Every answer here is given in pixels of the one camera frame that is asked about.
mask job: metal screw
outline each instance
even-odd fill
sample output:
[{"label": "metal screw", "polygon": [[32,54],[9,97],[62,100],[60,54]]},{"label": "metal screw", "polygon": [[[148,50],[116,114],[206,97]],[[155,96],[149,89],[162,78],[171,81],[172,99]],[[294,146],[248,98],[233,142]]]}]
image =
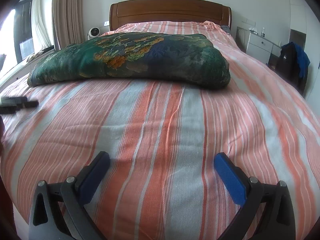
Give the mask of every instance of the metal screw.
[{"label": "metal screw", "polygon": [[286,187],[287,186],[287,184],[283,180],[279,181],[279,184],[280,184],[281,187]]},{"label": "metal screw", "polygon": [[75,177],[74,176],[67,177],[67,182],[68,183],[72,183],[74,181],[75,181]]},{"label": "metal screw", "polygon": [[252,183],[257,183],[258,182],[258,179],[256,177],[250,177],[250,181]]},{"label": "metal screw", "polygon": [[41,180],[41,181],[38,182],[38,186],[39,186],[39,187],[41,187],[41,186],[43,186],[43,185],[44,185],[44,180]]}]

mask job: blue clothing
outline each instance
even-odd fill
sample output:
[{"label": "blue clothing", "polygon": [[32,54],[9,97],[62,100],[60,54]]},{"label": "blue clothing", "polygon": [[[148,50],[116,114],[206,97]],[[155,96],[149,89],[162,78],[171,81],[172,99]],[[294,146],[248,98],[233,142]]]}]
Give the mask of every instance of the blue clothing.
[{"label": "blue clothing", "polygon": [[306,68],[309,66],[310,60],[309,60],[307,54],[303,51],[303,48],[301,46],[299,46],[298,44],[295,44],[294,42],[290,42],[286,45],[283,45],[282,49],[290,44],[294,44],[294,47],[297,51],[297,63],[300,68],[299,78],[304,78],[306,75]]}]

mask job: headboard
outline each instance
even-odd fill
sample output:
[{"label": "headboard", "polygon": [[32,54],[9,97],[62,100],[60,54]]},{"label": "headboard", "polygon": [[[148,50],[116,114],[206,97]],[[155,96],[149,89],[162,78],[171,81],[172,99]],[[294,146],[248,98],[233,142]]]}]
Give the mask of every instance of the headboard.
[{"label": "headboard", "polygon": [[211,21],[231,28],[231,8],[204,0],[128,0],[110,8],[110,30],[127,23]]}]

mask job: curtain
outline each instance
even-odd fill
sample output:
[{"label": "curtain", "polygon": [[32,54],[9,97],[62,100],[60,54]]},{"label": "curtain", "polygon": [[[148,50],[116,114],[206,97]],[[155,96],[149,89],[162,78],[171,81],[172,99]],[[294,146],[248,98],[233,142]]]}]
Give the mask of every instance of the curtain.
[{"label": "curtain", "polygon": [[52,0],[53,40],[56,51],[84,42],[82,0]]},{"label": "curtain", "polygon": [[41,0],[32,0],[31,33],[32,33],[33,46],[35,49],[35,53],[51,45],[47,31],[44,28],[44,24],[42,20]]}]

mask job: striped bedsheet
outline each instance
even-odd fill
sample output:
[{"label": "striped bedsheet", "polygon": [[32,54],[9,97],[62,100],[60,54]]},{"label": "striped bedsheet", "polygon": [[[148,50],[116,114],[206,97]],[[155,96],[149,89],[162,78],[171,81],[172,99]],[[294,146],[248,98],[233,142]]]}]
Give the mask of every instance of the striped bedsheet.
[{"label": "striped bedsheet", "polygon": [[76,175],[103,150],[111,168],[85,208],[108,239],[215,240],[239,210],[213,170],[223,151],[247,176],[287,182],[303,239],[320,216],[320,125],[304,99],[214,23],[116,30],[133,31],[204,34],[228,60],[230,84],[212,92],[150,80],[16,81],[2,95],[40,102],[4,116],[1,176],[23,218],[39,180]]}]

